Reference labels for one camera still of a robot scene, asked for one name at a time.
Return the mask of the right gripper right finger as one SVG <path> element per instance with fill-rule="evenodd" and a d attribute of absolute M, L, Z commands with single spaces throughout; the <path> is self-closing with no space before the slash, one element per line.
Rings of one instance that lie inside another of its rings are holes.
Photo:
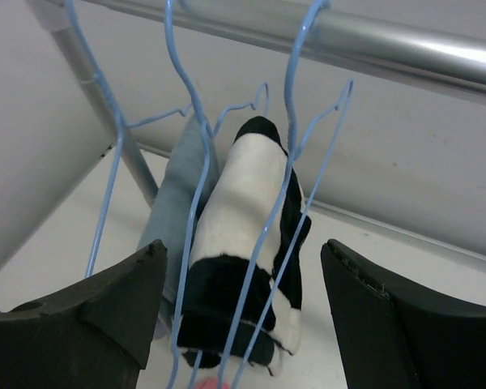
<path fill-rule="evenodd" d="M 343 243 L 321 265 L 350 388 L 486 388 L 486 306 L 430 289 Z"/>

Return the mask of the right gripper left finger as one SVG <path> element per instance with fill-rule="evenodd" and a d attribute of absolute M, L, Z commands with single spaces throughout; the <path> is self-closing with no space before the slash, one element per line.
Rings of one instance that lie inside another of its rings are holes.
<path fill-rule="evenodd" d="M 0 388 L 135 388 L 167 267 L 155 240 L 57 292 L 0 311 Z"/>

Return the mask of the pink t shirt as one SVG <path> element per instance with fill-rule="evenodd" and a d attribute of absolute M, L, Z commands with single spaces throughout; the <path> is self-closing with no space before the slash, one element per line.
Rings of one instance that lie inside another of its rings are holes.
<path fill-rule="evenodd" d="M 193 389 L 230 389 L 231 385 L 215 377 L 202 378 L 197 381 Z"/>

